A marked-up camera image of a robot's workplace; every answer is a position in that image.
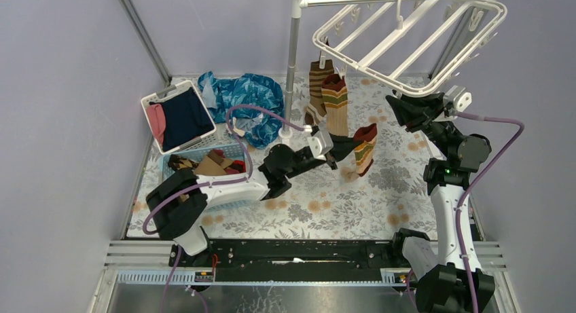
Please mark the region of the red cuff multicolour sock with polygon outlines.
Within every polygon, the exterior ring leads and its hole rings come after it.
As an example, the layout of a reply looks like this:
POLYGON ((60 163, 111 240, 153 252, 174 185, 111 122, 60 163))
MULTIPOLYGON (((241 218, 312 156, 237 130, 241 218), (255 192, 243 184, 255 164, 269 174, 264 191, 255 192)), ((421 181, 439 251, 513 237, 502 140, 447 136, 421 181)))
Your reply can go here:
POLYGON ((328 75, 321 85, 328 132, 348 136, 348 89, 345 79, 337 73, 328 75))
POLYGON ((359 141, 360 144, 354 149, 356 168, 344 175, 346 181, 351 182, 367 174, 374 163, 377 136, 377 123, 361 127, 354 133, 353 140, 359 141))

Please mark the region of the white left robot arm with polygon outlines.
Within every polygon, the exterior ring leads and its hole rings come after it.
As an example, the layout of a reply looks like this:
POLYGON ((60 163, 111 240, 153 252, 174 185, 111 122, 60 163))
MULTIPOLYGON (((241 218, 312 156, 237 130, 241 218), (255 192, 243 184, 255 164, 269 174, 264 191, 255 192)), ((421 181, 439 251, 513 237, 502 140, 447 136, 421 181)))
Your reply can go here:
POLYGON ((143 223, 147 235, 172 240, 195 266, 206 264, 211 256, 209 239, 200 217, 214 206, 238 201, 275 199, 291 188, 290 180, 323 165, 337 169, 361 144, 361 140, 333 136, 320 131, 308 137, 307 146, 295 151, 278 144, 271 148, 263 163, 240 174, 196 175, 191 168, 174 172, 146 197, 149 216, 143 223))

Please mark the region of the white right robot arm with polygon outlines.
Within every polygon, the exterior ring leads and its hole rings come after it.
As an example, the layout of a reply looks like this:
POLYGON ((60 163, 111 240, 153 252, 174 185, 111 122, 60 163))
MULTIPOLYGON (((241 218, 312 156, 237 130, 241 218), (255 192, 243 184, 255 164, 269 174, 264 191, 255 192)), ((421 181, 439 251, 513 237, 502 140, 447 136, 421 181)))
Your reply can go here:
POLYGON ((466 135, 453 121, 472 101, 468 92, 411 98, 386 96, 400 126, 422 132, 440 151, 431 158, 422 179, 433 205, 437 248, 423 232, 401 228, 389 256, 400 267, 410 264, 406 282, 416 281, 413 300, 419 312, 482 312, 495 283, 482 270, 471 233, 470 176, 488 159, 492 148, 480 134, 466 135))

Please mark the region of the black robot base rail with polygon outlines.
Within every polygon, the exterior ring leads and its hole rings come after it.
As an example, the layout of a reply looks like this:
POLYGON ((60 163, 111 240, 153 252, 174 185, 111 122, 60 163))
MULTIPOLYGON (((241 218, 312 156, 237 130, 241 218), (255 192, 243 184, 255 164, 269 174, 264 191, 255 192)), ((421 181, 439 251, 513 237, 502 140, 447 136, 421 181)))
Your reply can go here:
POLYGON ((382 269, 406 270, 391 241, 212 239, 207 249, 176 256, 169 266, 206 268, 217 282, 376 282, 382 269))

